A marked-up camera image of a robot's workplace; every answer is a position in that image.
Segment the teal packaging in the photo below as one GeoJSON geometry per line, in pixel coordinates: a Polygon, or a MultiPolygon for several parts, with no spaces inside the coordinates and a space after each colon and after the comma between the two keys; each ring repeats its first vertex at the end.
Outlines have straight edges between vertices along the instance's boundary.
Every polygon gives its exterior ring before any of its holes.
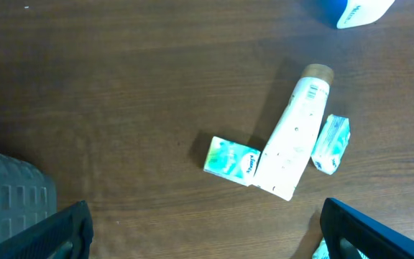
{"type": "Polygon", "coordinates": [[[260,151],[220,137],[213,137],[204,171],[249,186],[257,169],[260,151]]]}
{"type": "Polygon", "coordinates": [[[350,137],[348,118],[328,116],[311,155],[317,169],[329,175],[335,173],[350,137]]]}

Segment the gray plastic object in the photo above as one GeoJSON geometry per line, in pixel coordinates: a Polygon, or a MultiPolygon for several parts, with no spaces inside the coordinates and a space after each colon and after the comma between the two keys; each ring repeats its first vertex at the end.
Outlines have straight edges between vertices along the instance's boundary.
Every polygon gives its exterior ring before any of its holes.
{"type": "Polygon", "coordinates": [[[0,242],[55,212],[53,181],[33,165],[0,154],[0,242]]]}

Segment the black plastic object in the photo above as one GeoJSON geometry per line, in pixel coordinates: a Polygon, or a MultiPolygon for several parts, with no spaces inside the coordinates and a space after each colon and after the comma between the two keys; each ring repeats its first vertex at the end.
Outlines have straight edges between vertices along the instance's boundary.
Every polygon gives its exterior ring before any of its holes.
{"type": "Polygon", "coordinates": [[[321,213],[321,229],[330,259],[414,258],[414,241],[345,205],[327,198],[321,213]]]}
{"type": "Polygon", "coordinates": [[[87,203],[79,201],[0,243],[0,259],[86,259],[92,237],[91,213],[87,203]]]}

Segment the gold cap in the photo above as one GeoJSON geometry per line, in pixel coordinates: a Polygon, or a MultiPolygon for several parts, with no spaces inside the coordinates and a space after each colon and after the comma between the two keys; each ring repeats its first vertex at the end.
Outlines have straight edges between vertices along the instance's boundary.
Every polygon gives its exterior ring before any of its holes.
{"type": "Polygon", "coordinates": [[[326,65],[310,64],[305,68],[301,77],[319,78],[331,85],[334,82],[334,71],[326,65]]]}

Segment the dark wood surface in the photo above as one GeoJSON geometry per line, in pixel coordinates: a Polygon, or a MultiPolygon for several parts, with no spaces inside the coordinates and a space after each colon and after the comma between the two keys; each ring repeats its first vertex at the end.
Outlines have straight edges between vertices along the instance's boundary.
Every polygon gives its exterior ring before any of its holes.
{"type": "Polygon", "coordinates": [[[309,258],[330,196],[414,239],[414,0],[346,30],[315,2],[0,0],[0,153],[88,202],[92,258],[309,258]],[[202,171],[212,135],[262,148],[314,62],[336,174],[287,202],[202,171]]]}

